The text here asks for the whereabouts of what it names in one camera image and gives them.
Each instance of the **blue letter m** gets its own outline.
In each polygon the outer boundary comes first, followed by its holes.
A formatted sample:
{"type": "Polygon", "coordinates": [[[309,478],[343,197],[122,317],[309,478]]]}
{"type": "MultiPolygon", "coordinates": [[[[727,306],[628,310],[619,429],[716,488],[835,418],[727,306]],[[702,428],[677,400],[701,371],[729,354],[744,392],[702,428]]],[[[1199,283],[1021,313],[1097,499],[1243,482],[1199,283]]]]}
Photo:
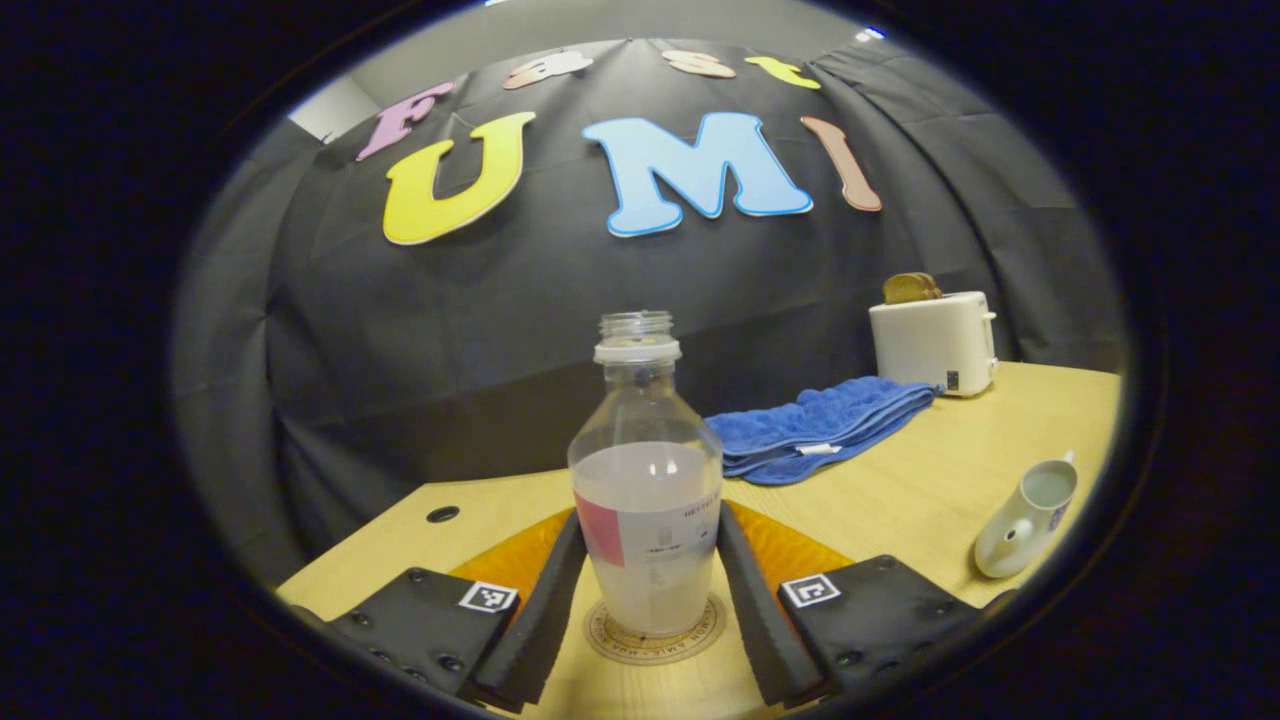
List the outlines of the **blue letter m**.
{"type": "Polygon", "coordinates": [[[707,218],[724,208],[724,170],[737,178],[733,205],[748,215],[808,213],[813,199],[795,186],[760,136],[760,118],[708,113],[690,146],[644,118],[620,118],[582,128],[604,147],[618,193],[609,232],[634,237],[673,228],[684,213],[663,200],[654,176],[707,218]]]}

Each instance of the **coaster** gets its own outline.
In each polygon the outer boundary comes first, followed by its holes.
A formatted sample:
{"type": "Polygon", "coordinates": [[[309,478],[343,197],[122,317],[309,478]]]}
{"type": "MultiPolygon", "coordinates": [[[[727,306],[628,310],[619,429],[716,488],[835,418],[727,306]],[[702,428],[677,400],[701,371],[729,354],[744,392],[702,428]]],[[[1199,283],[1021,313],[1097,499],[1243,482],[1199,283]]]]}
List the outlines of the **coaster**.
{"type": "Polygon", "coordinates": [[[588,611],[584,629],[588,644],[609,660],[626,665],[667,665],[707,650],[724,632],[727,623],[724,603],[712,593],[707,597],[703,618],[678,635],[648,638],[626,630],[609,618],[603,600],[588,611]]]}

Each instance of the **plastic bottle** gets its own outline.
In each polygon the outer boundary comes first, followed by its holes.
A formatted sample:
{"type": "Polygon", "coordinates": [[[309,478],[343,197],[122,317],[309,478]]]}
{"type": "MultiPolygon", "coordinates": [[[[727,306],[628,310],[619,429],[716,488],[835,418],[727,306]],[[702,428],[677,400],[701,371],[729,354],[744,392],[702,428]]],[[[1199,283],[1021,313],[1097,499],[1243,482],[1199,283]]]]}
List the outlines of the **plastic bottle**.
{"type": "Polygon", "coordinates": [[[710,591],[723,450],[676,395],[668,313],[604,315],[600,334],[607,395],[568,448],[579,519],[609,615],[682,633],[710,591]]]}

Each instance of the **toaster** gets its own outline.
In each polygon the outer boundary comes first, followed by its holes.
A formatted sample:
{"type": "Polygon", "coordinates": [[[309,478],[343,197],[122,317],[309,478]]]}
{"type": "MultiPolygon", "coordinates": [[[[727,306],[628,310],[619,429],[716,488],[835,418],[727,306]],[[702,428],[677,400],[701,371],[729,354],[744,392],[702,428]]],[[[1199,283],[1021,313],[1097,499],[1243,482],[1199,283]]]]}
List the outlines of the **toaster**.
{"type": "Polygon", "coordinates": [[[952,292],[938,300],[877,305],[869,311],[876,365],[896,383],[941,386],[968,397],[987,389],[1000,360],[991,336],[995,313],[982,292],[952,292]]]}

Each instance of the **folded towel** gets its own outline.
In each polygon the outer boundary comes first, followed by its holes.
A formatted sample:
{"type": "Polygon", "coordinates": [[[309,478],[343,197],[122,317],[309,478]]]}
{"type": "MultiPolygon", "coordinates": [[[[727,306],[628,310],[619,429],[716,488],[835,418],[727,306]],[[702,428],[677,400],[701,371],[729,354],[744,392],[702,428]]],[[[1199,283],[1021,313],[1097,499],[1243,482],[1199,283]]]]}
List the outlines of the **folded towel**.
{"type": "Polygon", "coordinates": [[[724,446],[724,474],[759,484],[790,484],[829,462],[847,460],[905,425],[937,393],[927,383],[856,378],[800,393],[772,410],[707,419],[724,446]],[[804,455],[796,446],[828,443],[836,452],[804,455]]]}

